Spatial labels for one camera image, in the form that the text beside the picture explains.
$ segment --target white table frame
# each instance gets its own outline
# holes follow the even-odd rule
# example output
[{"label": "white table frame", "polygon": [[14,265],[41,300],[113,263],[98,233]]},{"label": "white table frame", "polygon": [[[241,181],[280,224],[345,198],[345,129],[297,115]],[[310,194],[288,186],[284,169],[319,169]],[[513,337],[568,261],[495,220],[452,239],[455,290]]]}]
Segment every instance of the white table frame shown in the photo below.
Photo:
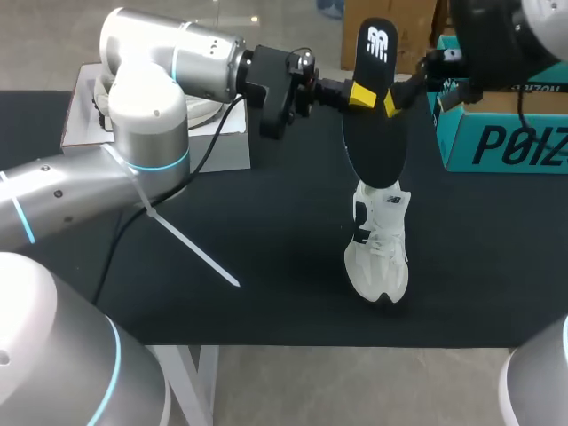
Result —
[{"label": "white table frame", "polygon": [[149,348],[162,366],[189,426],[213,426],[218,346],[201,346],[198,367],[188,346]]}]

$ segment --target shoe insole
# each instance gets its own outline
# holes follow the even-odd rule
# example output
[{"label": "shoe insole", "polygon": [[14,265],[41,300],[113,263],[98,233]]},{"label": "shoe insole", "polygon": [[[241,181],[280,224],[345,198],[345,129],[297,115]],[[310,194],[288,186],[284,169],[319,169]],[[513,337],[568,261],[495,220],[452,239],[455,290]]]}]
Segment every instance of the shoe insole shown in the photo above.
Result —
[{"label": "shoe insole", "polygon": [[343,142],[359,178],[373,188],[398,180],[406,160],[404,114],[388,118],[384,97],[394,83],[398,33],[388,20],[370,18],[361,24],[353,81],[376,94],[374,109],[343,115]]}]

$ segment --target white cable tie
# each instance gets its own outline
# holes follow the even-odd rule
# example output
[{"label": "white cable tie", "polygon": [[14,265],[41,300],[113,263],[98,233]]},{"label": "white cable tie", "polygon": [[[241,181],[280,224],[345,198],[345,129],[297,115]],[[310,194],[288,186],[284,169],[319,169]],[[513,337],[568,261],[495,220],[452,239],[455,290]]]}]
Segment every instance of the white cable tie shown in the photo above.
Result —
[{"label": "white cable tie", "polygon": [[109,144],[104,144],[103,148],[105,148],[105,150],[107,150],[108,153],[111,154],[111,156],[118,163],[118,165],[124,170],[130,182],[132,182],[132,184],[136,188],[136,192],[138,193],[140,200],[142,201],[144,207],[146,208],[147,215],[155,219],[156,222],[158,222],[160,225],[162,225],[164,228],[170,231],[170,233],[172,233],[178,240],[183,242],[205,263],[207,263],[211,268],[217,271],[219,275],[221,275],[223,278],[229,281],[229,283],[231,283],[235,287],[240,287],[241,284],[237,281],[237,279],[235,279],[229,272],[223,269],[221,265],[219,265],[211,257],[209,257],[207,253],[205,253],[203,250],[197,247],[191,240],[189,240],[185,235],[183,235],[174,225],[172,225],[170,222],[168,222],[166,219],[160,216],[160,214],[156,211],[156,209],[152,207],[152,204],[150,204],[150,201],[148,200],[146,193],[144,192],[142,186],[136,179],[136,176],[134,176],[132,169],[126,163],[126,161],[121,157],[121,155]]}]

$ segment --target white shoe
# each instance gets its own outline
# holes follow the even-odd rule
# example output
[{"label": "white shoe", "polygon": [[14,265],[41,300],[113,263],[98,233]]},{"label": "white shoe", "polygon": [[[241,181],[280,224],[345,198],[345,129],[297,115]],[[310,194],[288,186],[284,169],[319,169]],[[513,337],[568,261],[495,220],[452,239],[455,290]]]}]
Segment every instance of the white shoe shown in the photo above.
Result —
[{"label": "white shoe", "polygon": [[[112,78],[100,75],[95,81],[93,103],[99,111],[99,124],[106,131],[113,131],[113,124],[108,116],[108,92],[112,86]],[[223,106],[220,102],[185,95],[187,104],[187,128],[192,129],[208,122]]]},{"label": "white shoe", "polygon": [[359,182],[353,195],[353,218],[357,226],[345,250],[345,269],[351,284],[369,302],[398,302],[408,284],[405,252],[405,213],[410,193],[398,182],[374,189]]}]

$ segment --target concrete floor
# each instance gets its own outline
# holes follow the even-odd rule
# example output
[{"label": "concrete floor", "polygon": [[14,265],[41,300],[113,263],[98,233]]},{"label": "concrete floor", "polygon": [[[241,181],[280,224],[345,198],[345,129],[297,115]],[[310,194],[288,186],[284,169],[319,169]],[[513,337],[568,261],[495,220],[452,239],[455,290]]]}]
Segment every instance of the concrete floor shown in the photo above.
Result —
[{"label": "concrete floor", "polygon": [[[118,6],[198,20],[281,49],[310,46],[322,74],[339,71],[339,21],[315,0],[2,0],[0,90],[71,90],[98,60]],[[258,17],[253,22],[251,17]],[[497,380],[506,350],[225,347],[219,426],[502,426]]]}]

